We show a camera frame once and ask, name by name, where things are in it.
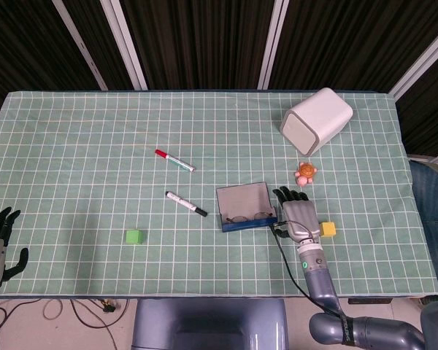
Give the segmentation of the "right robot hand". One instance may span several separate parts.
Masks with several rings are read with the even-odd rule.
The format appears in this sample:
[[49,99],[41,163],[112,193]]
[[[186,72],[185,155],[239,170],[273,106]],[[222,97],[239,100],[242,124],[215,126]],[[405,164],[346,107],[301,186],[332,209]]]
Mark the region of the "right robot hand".
[[272,191],[282,207],[288,237],[295,243],[320,238],[320,224],[314,203],[304,192],[289,190],[285,186]]

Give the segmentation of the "blue glasses case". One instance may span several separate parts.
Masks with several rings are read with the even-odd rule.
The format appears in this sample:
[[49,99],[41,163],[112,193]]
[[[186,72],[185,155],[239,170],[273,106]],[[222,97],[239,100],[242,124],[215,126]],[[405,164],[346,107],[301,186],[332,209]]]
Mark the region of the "blue glasses case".
[[[269,199],[266,182],[221,187],[216,190],[216,195],[223,233],[269,227],[278,221],[275,207]],[[253,217],[255,213],[261,211],[273,213],[273,217],[239,223],[226,221],[227,217]]]

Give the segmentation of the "blue grey robot torso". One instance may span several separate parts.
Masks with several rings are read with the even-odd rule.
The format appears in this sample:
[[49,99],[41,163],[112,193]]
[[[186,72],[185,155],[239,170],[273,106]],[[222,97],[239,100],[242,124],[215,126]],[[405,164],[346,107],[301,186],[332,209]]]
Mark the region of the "blue grey robot torso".
[[141,299],[131,350],[289,350],[281,298]]

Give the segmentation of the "black capped whiteboard marker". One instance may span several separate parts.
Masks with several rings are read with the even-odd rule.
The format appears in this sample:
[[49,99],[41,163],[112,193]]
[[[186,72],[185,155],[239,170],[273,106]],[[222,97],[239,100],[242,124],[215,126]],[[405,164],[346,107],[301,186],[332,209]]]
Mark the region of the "black capped whiteboard marker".
[[199,214],[203,217],[206,217],[208,215],[208,213],[205,210],[199,208],[198,206],[195,206],[191,202],[187,201],[184,198],[179,197],[178,195],[174,194],[173,192],[166,191],[166,197],[172,199],[177,204],[180,204],[181,206],[184,206],[185,208],[187,208],[193,212],[196,212],[197,214]]

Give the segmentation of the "green checked tablecloth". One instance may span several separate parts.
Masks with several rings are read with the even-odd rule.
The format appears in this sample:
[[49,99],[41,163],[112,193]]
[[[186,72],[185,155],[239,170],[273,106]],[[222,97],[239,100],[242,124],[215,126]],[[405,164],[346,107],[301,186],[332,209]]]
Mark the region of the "green checked tablecloth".
[[[350,122],[310,157],[304,188],[337,233],[322,245],[341,296],[438,293],[394,99],[343,93]],[[0,114],[0,211],[20,210],[0,288],[11,296],[296,295],[296,245],[223,233],[216,190],[296,189],[304,158],[280,133],[289,92],[14,92]],[[160,149],[195,168],[186,171]],[[203,217],[173,192],[205,210]],[[141,244],[126,244],[141,230]]]

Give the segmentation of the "pink turtle toy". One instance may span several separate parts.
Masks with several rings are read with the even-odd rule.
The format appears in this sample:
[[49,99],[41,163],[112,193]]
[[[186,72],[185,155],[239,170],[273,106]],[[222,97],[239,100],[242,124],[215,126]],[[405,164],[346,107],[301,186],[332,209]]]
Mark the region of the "pink turtle toy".
[[317,171],[313,164],[300,162],[299,167],[294,173],[296,184],[300,187],[312,184]]

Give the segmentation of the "wire-rim eyeglasses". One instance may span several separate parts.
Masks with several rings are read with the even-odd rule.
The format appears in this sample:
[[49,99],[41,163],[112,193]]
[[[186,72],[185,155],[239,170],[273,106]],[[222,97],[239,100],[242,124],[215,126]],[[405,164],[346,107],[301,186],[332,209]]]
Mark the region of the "wire-rim eyeglasses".
[[230,223],[239,223],[239,222],[249,222],[254,220],[268,219],[271,217],[273,217],[273,213],[261,211],[255,213],[253,217],[246,217],[246,216],[227,217],[226,221]]

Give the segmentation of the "red capped whiteboard marker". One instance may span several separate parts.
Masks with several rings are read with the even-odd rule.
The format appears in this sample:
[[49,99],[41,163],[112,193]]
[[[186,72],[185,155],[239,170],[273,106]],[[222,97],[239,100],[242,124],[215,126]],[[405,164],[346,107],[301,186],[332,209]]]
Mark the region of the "red capped whiteboard marker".
[[185,169],[186,171],[189,171],[189,172],[195,171],[195,168],[193,166],[187,164],[186,162],[184,162],[178,158],[171,156],[170,154],[168,154],[160,149],[155,149],[155,154],[159,157],[166,159],[167,161],[169,161],[171,163],[176,164],[177,166]]

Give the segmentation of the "white partition post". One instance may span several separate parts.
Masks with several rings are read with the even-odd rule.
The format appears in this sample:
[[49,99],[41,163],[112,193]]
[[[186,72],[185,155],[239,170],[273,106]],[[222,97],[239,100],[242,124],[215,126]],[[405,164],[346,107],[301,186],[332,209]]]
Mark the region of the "white partition post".
[[438,36],[420,54],[391,88],[390,94],[398,101],[438,60]]
[[288,5],[289,0],[274,0],[272,16],[258,78],[258,90],[267,90],[269,88],[269,81],[272,75],[274,60],[277,53],[283,24],[285,22]]
[[83,38],[80,35],[80,32],[78,31],[76,25],[74,24],[74,21],[72,20],[63,1],[52,0],[52,3],[56,11],[58,12],[60,18],[64,22],[64,25],[69,31],[71,37],[73,38],[75,44],[77,45],[77,48],[80,50],[80,53],[83,56],[85,62],[87,63],[89,69],[91,70],[91,73],[93,74],[93,77],[95,78],[99,88],[103,91],[107,91],[108,90],[107,84],[104,81],[104,78],[102,77],[95,61],[93,60]]
[[135,90],[148,90],[134,41],[128,28],[120,0],[99,0],[114,36],[126,71]]

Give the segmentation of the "person in blue jeans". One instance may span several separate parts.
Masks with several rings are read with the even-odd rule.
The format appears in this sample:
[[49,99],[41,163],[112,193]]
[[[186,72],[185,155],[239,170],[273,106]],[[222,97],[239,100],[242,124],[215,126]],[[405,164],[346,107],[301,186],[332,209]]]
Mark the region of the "person in blue jeans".
[[412,191],[438,281],[438,165],[411,160]]

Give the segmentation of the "white rounded box appliance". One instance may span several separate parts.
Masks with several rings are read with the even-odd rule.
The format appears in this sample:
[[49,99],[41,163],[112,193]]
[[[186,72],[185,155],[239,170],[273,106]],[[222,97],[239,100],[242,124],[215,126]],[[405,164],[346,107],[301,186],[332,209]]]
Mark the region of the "white rounded box appliance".
[[336,136],[352,116],[352,107],[325,87],[290,108],[280,132],[303,156],[309,157]]

